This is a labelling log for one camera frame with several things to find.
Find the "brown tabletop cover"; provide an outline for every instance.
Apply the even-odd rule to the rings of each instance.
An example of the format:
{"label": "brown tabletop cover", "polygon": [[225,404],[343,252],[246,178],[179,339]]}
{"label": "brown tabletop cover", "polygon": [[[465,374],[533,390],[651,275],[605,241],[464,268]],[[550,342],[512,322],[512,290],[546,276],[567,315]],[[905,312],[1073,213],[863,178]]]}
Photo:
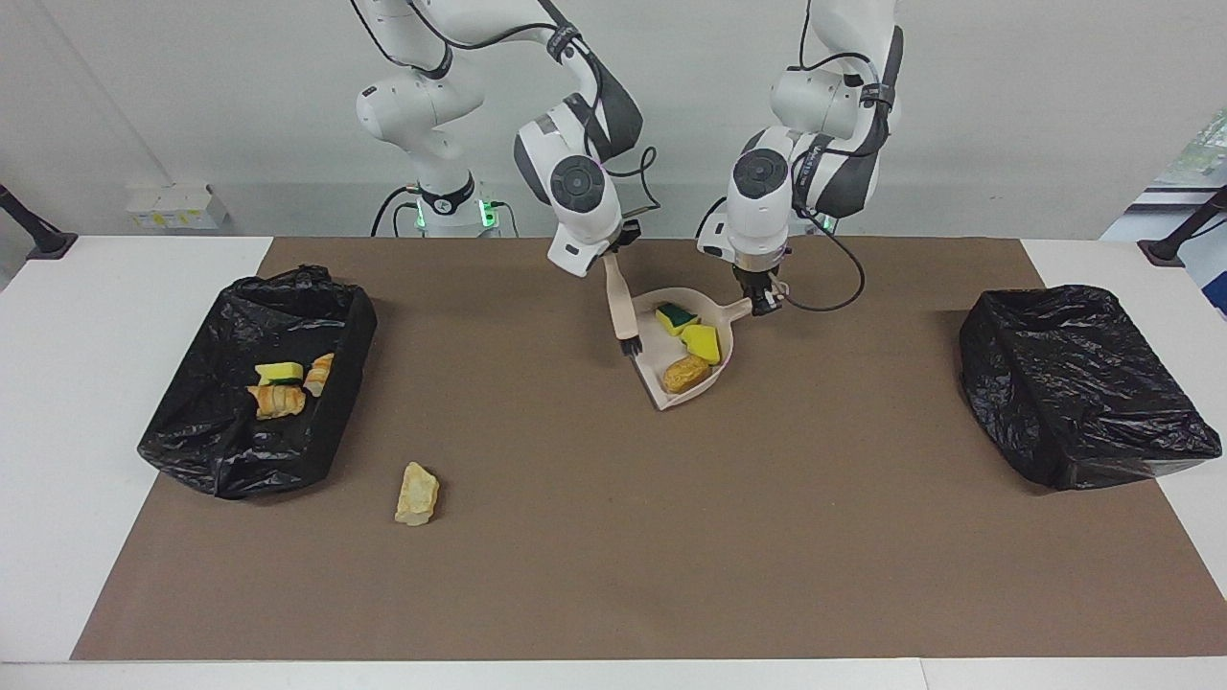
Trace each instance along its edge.
{"label": "brown tabletop cover", "polygon": [[[966,311],[1042,286],[1021,244],[849,243],[860,302],[739,322],[718,384],[658,413],[600,268],[571,277],[545,242],[276,239],[261,275],[326,265],[380,319],[333,474],[239,503],[158,479],[74,658],[1227,654],[1155,483],[1047,492],[964,405]],[[796,247],[799,298],[855,286]],[[637,293],[740,297],[692,242],[622,268]],[[443,483],[427,527],[393,522],[410,460]]]}

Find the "yellow sponge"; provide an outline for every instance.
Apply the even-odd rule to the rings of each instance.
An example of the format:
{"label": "yellow sponge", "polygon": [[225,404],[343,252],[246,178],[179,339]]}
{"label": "yellow sponge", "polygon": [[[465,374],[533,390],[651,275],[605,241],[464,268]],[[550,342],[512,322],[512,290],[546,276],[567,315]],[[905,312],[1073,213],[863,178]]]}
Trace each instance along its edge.
{"label": "yellow sponge", "polygon": [[290,386],[302,382],[303,366],[298,362],[256,365],[255,373],[260,374],[260,386]]}
{"label": "yellow sponge", "polygon": [[712,366],[720,363],[720,338],[714,327],[687,325],[682,329],[682,343],[691,355],[703,357]]}
{"label": "yellow sponge", "polygon": [[698,323],[698,317],[677,304],[665,302],[656,307],[656,320],[660,322],[660,325],[665,327],[669,335],[677,338],[687,325]]}

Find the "bread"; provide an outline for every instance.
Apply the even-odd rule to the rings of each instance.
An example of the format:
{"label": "bread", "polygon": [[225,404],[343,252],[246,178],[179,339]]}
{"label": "bread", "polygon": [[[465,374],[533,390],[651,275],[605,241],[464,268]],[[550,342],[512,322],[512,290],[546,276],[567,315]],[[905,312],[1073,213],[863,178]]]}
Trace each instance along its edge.
{"label": "bread", "polygon": [[324,384],[328,383],[328,374],[333,372],[333,356],[335,352],[329,352],[323,357],[317,359],[310,365],[310,371],[307,372],[307,379],[303,382],[303,388],[310,392],[315,398],[319,398],[324,393]]}
{"label": "bread", "polygon": [[396,501],[396,522],[420,527],[431,522],[439,497],[439,480],[417,463],[409,463]]}
{"label": "bread", "polygon": [[255,398],[255,419],[270,420],[297,415],[307,406],[307,394],[297,386],[248,386]]}
{"label": "bread", "polygon": [[687,355],[665,370],[663,383],[666,392],[676,395],[703,383],[709,376],[712,376],[712,367],[703,357]]}

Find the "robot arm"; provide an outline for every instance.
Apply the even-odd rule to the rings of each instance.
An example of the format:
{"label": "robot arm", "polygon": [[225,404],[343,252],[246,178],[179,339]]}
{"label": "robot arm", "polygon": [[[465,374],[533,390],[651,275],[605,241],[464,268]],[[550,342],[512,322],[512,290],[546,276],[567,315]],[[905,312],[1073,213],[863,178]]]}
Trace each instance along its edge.
{"label": "robot arm", "polygon": [[729,179],[728,214],[699,230],[699,250],[734,264],[762,316],[779,308],[773,276],[790,223],[861,211],[891,131],[903,32],[894,0],[814,0],[807,31],[832,52],[789,68],[772,90],[780,125],[746,144]]}
{"label": "robot arm", "polygon": [[[467,65],[453,56],[453,47],[533,41],[575,75],[579,90],[524,125],[514,153],[534,194],[558,217],[550,259],[568,273],[587,275],[622,231],[617,193],[601,163],[634,147],[643,117],[574,25],[551,0],[363,2],[367,15],[374,17],[372,33],[385,53],[413,69],[411,75],[387,80],[394,83],[364,91],[358,99],[360,118],[377,138],[411,151],[423,190],[436,199],[464,192],[472,182],[456,165],[458,149],[434,128],[482,103],[480,87],[469,76]],[[432,189],[436,180],[439,183]],[[455,198],[447,201],[448,207],[456,206]]]}

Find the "black trash bag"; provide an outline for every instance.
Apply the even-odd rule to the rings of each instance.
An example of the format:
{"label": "black trash bag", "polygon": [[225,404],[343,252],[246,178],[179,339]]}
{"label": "black trash bag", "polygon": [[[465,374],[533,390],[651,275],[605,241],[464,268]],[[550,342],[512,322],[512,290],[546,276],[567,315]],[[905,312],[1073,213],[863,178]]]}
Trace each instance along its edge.
{"label": "black trash bag", "polygon": [[[302,489],[328,475],[362,386],[374,336],[371,298],[323,266],[221,291],[153,414],[137,452],[178,481],[220,498]],[[335,352],[323,394],[294,416],[256,421],[255,365]]]}
{"label": "black trash bag", "polygon": [[960,345],[975,419],[1031,481],[1101,489],[1222,454],[1218,433],[1107,290],[985,292]]}

